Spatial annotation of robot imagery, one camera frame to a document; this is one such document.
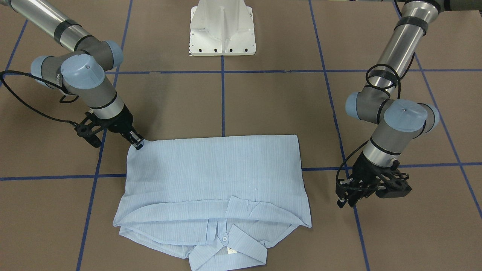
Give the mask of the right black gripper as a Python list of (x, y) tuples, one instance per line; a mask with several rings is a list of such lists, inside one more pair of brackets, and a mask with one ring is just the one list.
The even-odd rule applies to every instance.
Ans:
[(85, 113), (86, 117), (75, 126), (77, 135), (83, 138), (91, 146), (99, 148), (101, 140), (97, 134), (105, 129), (120, 134), (136, 150), (143, 147), (144, 138), (133, 127), (134, 117), (127, 106), (118, 115), (110, 119), (98, 118), (94, 113)]

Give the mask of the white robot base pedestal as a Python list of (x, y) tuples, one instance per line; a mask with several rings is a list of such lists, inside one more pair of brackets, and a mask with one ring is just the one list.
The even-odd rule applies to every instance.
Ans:
[(255, 55), (253, 10), (244, 0), (200, 0), (191, 8), (189, 55)]

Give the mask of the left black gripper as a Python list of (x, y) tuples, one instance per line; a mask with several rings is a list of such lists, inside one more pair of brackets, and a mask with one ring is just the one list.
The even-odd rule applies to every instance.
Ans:
[(352, 167), (348, 179), (339, 178), (339, 173), (347, 161), (356, 153), (353, 151), (340, 165), (336, 173), (336, 204), (343, 208), (345, 204), (354, 207), (363, 198), (375, 194), (379, 198), (401, 198), (407, 196), (412, 188), (407, 180), (409, 175), (400, 172), (397, 158), (389, 160), (388, 167), (375, 165), (362, 153)]

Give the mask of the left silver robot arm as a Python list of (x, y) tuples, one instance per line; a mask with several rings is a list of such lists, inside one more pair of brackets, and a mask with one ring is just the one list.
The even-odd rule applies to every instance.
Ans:
[(407, 74), (420, 40), (440, 14), (435, 0), (408, 0), (378, 62), (365, 74), (362, 91), (346, 100), (346, 113), (377, 125), (357, 148), (360, 155), (345, 180), (336, 177), (337, 205), (343, 208), (371, 195), (379, 198), (407, 196), (409, 175), (399, 170), (399, 157), (412, 139), (432, 131), (440, 121), (435, 106), (401, 98)]

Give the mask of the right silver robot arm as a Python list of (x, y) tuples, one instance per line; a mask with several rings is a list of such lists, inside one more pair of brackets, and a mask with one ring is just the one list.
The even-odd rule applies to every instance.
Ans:
[(72, 125), (77, 135), (95, 148), (101, 146), (98, 133), (107, 129), (140, 150), (143, 137), (133, 127), (134, 117), (105, 75), (123, 62), (120, 46), (98, 40), (46, 0), (2, 0), (1, 5), (23, 15), (69, 50), (59, 57), (37, 57), (29, 74), (41, 85), (57, 88), (63, 95), (61, 103), (72, 96), (89, 107), (81, 122), (61, 122)]

